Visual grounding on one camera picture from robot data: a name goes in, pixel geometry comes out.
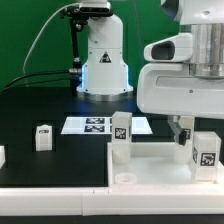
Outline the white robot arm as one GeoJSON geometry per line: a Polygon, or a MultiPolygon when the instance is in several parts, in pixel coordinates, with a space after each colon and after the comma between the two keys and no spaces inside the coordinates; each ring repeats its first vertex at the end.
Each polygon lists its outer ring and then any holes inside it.
{"type": "MultiPolygon", "coordinates": [[[[137,106],[168,115],[181,139],[181,116],[224,119],[224,0],[160,0],[160,5],[180,30],[144,48],[148,64],[139,74],[137,106]]],[[[88,58],[78,92],[95,100],[132,91],[122,54],[123,24],[110,8],[108,0],[81,0],[78,6],[89,16],[88,58]]]]}

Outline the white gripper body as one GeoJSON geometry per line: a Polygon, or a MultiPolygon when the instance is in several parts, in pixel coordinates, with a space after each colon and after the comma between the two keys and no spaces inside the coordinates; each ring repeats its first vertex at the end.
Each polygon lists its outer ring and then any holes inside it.
{"type": "Polygon", "coordinates": [[[139,75],[141,112],[224,119],[224,79],[198,78],[182,63],[149,63],[139,75]]]}

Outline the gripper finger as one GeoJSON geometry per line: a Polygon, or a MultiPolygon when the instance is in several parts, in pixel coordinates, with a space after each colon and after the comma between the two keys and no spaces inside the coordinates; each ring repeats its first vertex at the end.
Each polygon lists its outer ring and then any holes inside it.
{"type": "Polygon", "coordinates": [[[175,142],[184,146],[187,140],[187,132],[179,124],[179,116],[168,116],[168,124],[174,133],[175,142]]]}

